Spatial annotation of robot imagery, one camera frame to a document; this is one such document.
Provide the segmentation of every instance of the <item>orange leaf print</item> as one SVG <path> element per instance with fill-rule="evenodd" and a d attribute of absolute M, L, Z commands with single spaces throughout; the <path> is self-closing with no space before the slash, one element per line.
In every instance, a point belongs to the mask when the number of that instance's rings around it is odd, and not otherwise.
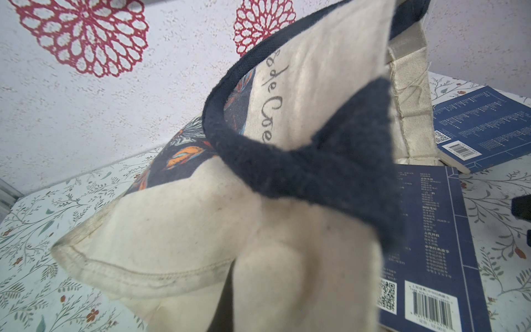
<path fill-rule="evenodd" d="M 172 158 L 168 161 L 168 164 L 163 169 L 163 171 L 167 169 L 174 168 L 177 164 L 181 165 L 187 162 L 188 160 L 197 157 L 201 153 L 203 153 L 204 149 L 201 149 L 200 147 L 186 147 L 184 149 L 179 150 L 176 154 L 172 156 Z"/>
<path fill-rule="evenodd" d="M 522 249 L 516 247 L 515 249 L 515 253 L 518 255 L 518 257 L 522 258 L 522 259 L 526 259 L 526 254 L 522 251 Z"/>

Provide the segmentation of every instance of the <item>qr code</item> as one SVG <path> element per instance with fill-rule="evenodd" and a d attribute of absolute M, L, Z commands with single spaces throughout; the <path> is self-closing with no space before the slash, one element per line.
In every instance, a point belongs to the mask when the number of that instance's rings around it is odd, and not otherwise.
<path fill-rule="evenodd" d="M 435 143 L 436 144 L 439 144 L 439 143 L 442 143 L 442 142 L 446 142 L 446 141 L 449 141 L 449 140 L 451 140 L 451 138 L 449 138 L 445 134 L 441 133 L 440 131 L 435 130 Z"/>
<path fill-rule="evenodd" d="M 390 313 L 397 314 L 397 284 L 380 278 L 380 296 L 378 307 Z"/>

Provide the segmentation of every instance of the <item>navy blue bag trim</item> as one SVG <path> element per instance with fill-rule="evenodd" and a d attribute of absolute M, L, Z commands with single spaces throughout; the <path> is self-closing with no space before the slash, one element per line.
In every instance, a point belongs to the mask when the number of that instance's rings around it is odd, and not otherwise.
<path fill-rule="evenodd" d="M 234 132 L 225 122 L 223 106 L 240 78 L 289 39 L 332 10 L 321 9 L 278 31 L 245 54 L 210 93 L 203 109 L 203 129 L 225 164 L 251 189 L 266 197 L 295 197 L 340 210 L 375 227 L 384 252 L 405 240 L 396 170 L 391 158 L 387 116 L 389 82 L 370 82 L 347 101 L 312 138 L 310 145 L 282 151 Z M 395 11 L 390 39 L 426 13 L 430 0 L 407 0 Z M 233 271 L 207 332 L 232 332 Z"/>

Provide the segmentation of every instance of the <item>canvas tote bag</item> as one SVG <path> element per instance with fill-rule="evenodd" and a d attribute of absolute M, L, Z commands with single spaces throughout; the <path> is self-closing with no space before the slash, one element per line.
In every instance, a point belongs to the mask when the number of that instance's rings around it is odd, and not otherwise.
<path fill-rule="evenodd" d="M 426 9 L 344 1 L 260 43 L 53 257 L 150 331 L 376 330 L 393 158 L 436 163 Z"/>

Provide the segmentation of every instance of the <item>white textured wall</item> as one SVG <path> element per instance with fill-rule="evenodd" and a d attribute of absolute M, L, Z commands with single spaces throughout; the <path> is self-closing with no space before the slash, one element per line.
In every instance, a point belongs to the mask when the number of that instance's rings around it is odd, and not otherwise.
<path fill-rule="evenodd" d="M 432 0 L 430 71 L 531 97 L 531 0 Z"/>

